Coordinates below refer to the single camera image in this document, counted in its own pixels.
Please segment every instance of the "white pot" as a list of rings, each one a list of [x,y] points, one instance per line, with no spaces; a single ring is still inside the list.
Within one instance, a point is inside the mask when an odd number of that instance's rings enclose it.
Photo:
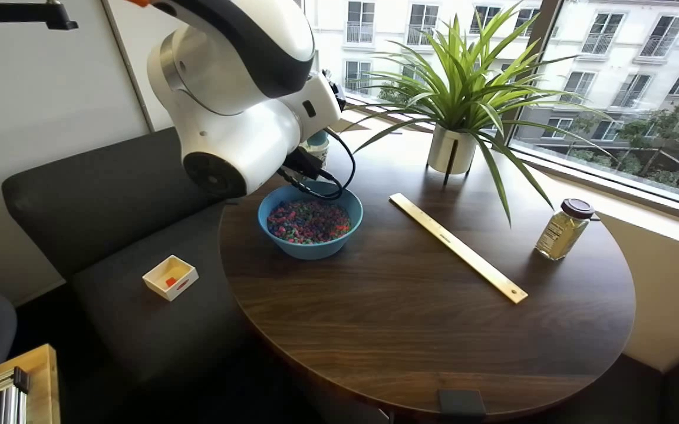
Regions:
[[[436,125],[430,148],[430,167],[444,174],[468,174],[477,155],[471,135],[451,132]]]

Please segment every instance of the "white building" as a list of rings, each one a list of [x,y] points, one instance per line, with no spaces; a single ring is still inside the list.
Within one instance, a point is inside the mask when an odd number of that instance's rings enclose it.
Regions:
[[[319,42],[319,67],[331,71],[350,95],[375,95],[368,89],[370,71],[389,71],[395,63],[377,55],[397,49],[392,42],[423,42],[421,31],[463,21],[466,35],[477,35],[475,16],[491,18],[514,2],[483,0],[305,0],[305,9]],[[519,4],[514,23],[539,12],[541,2]],[[526,39],[514,42],[500,58],[516,57]],[[616,120],[668,108],[679,101],[679,2],[665,0],[568,0],[552,29],[545,58],[570,57],[543,69],[541,84],[566,89],[588,108],[600,108]],[[530,120],[570,127],[581,105],[528,110]],[[618,123],[600,123],[592,140],[613,142]],[[560,142],[560,132],[523,129],[526,142]]]

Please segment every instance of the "wooden ruler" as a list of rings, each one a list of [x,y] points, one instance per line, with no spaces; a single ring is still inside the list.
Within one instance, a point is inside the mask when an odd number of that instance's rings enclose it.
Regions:
[[[512,304],[522,304],[528,291],[523,291],[516,282],[512,282],[504,273],[491,267],[483,256],[479,256],[471,247],[468,247],[461,238],[447,231],[438,221],[435,221],[427,211],[412,205],[407,196],[395,193],[389,201],[401,207],[408,216],[423,224],[435,238],[438,238],[447,247],[451,247],[466,264],[479,271],[495,290],[500,290]]]

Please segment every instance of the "black cable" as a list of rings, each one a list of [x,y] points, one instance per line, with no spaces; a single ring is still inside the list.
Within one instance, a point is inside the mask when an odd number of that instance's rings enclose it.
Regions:
[[[344,148],[344,152],[348,152],[348,157],[350,157],[350,163],[352,163],[352,171],[350,171],[350,176],[348,176],[344,184],[339,184],[339,178],[335,178],[335,174],[331,174],[331,171],[325,171],[325,169],[312,169],[312,174],[317,171],[319,176],[331,178],[331,181],[337,185],[337,191],[319,193],[319,191],[313,191],[312,185],[308,185],[305,181],[295,178],[295,176],[288,171],[288,167],[282,167],[279,174],[282,174],[283,178],[288,178],[297,191],[305,191],[305,193],[309,193],[309,196],[313,196],[313,198],[321,198],[321,201],[335,201],[335,198],[342,198],[342,193],[348,191],[348,185],[350,185],[350,184],[354,181],[354,176],[357,176],[357,155],[350,150],[350,145],[344,144],[344,140],[342,140],[339,135],[335,135],[335,132],[328,129],[328,127],[325,127],[323,132],[339,142],[339,145]]]

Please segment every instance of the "table top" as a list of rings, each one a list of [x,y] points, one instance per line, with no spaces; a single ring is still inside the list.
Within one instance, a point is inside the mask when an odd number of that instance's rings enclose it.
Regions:
[[[365,214],[331,258],[285,256],[258,226],[272,181],[222,216],[222,261],[256,330],[297,369],[395,413],[436,415],[436,392],[475,392],[489,420],[550,408],[605,374],[634,320],[627,261],[601,221],[554,264],[534,251],[550,205],[500,161],[512,226],[479,155],[468,178],[424,169],[427,140],[357,155]],[[331,150],[331,171],[348,171]],[[389,202],[403,193],[528,291],[512,304]]]

